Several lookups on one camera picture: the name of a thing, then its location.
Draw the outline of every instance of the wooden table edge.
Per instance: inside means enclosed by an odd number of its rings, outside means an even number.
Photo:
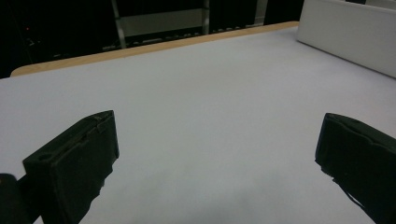
[[[192,37],[192,38],[179,39],[179,40],[169,41],[169,42],[162,42],[162,43],[158,43],[158,44],[146,45],[146,46],[130,48],[130,49],[119,49],[119,50],[114,50],[114,51],[109,51],[109,52],[97,53],[97,54],[86,55],[86,56],[70,58],[70,59],[63,59],[63,60],[47,62],[47,63],[29,64],[29,65],[25,65],[25,66],[15,69],[11,73],[11,77],[18,77],[18,76],[28,75],[28,74],[32,74],[32,73],[44,72],[44,71],[65,68],[65,67],[70,67],[70,66],[76,66],[76,65],[82,65],[82,64],[87,64],[87,63],[99,63],[102,61],[107,61],[107,60],[112,60],[112,59],[125,58],[125,57],[129,57],[129,56],[134,56],[134,55],[138,55],[138,54],[144,54],[144,53],[149,53],[149,52],[154,52],[154,51],[159,51],[159,50],[164,50],[164,49],[174,49],[174,48],[184,47],[184,46],[188,46],[188,45],[194,45],[194,44],[200,44],[200,43],[205,43],[205,42],[215,41],[215,40],[220,40],[220,39],[225,39],[225,38],[237,37],[237,36],[241,36],[241,35],[254,35],[254,34],[259,34],[259,33],[271,32],[271,31],[276,31],[276,30],[281,30],[281,29],[298,26],[298,24],[299,24],[299,22],[297,22],[297,21],[288,21],[288,22],[282,22],[282,23],[278,23],[278,24],[257,26],[257,27],[253,27],[253,28],[241,29],[241,30],[224,32],[224,33],[213,34],[213,35],[201,35],[201,36],[196,36],[196,37]]]

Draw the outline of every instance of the white table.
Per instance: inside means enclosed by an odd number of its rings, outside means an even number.
[[[120,158],[81,223],[373,223],[315,150],[326,112],[396,136],[396,79],[296,31],[2,79],[0,171],[113,109]]]

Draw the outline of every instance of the dark background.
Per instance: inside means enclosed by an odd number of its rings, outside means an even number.
[[[257,0],[211,0],[210,32],[254,23]],[[198,8],[203,0],[118,0],[120,16]],[[266,24],[297,21],[303,1],[268,1]],[[94,54],[115,45],[110,0],[0,0],[0,77],[17,67]]]

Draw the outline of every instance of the white box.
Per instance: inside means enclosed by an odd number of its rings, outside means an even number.
[[[396,2],[366,4],[305,0],[297,39],[396,77]]]

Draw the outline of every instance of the table surface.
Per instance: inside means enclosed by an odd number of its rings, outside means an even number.
[[[138,54],[159,51],[159,50],[163,50],[163,49],[179,48],[179,47],[184,47],[184,46],[188,46],[188,45],[205,43],[205,42],[209,42],[209,41],[220,40],[220,39],[236,37],[236,36],[241,36],[241,35],[253,35],[253,34],[257,34],[257,33],[271,32],[271,31],[285,29],[285,28],[289,28],[289,27],[293,27],[293,26],[297,26],[297,25],[298,25],[297,21],[288,21],[288,22],[283,22],[283,23],[279,23],[279,24],[258,26],[258,27],[254,27],[254,28],[235,30],[235,31],[231,31],[231,32],[224,32],[224,33],[219,33],[219,34],[214,34],[214,35],[196,36],[196,37],[192,37],[192,38],[163,42],[163,43],[159,43],[159,44],[147,45],[147,46],[142,46],[142,47],[137,47],[137,48],[114,50],[114,51],[110,51],[110,52],[104,52],[104,53],[98,53],[98,54],[87,55],[87,56],[82,56],[82,57],[64,59],[64,60],[59,60],[59,61],[54,61],[54,62],[35,63],[35,64],[25,65],[25,66],[15,69],[12,72],[11,76],[17,77],[17,76],[27,75],[27,74],[31,74],[31,73],[36,73],[36,72],[49,71],[49,70],[54,70],[54,69],[59,69],[59,68],[64,68],[64,67],[82,65],[82,64],[86,64],[86,63],[98,63],[98,62],[107,61],[107,60],[111,60],[111,59],[125,58],[125,57],[130,57],[130,56],[134,56],[134,55],[138,55]]]
[[[396,79],[297,27],[0,80],[0,171],[115,111],[120,158],[81,223],[373,223],[314,162],[327,112],[396,136]]]

